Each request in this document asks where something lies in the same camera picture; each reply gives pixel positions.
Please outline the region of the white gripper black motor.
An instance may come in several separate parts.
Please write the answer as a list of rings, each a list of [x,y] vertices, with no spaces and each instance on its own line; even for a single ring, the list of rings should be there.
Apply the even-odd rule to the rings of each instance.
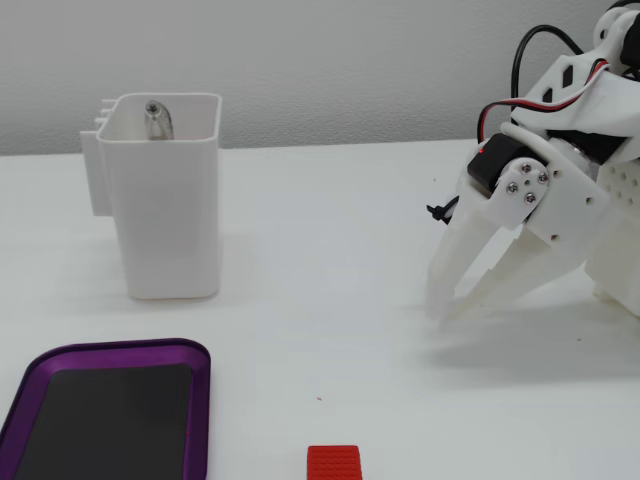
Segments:
[[[557,279],[550,246],[590,244],[609,210],[604,190],[534,133],[498,133],[478,145],[456,193],[428,268],[427,305],[438,320],[484,318]],[[455,288],[492,237],[518,227],[519,237],[449,312]]]

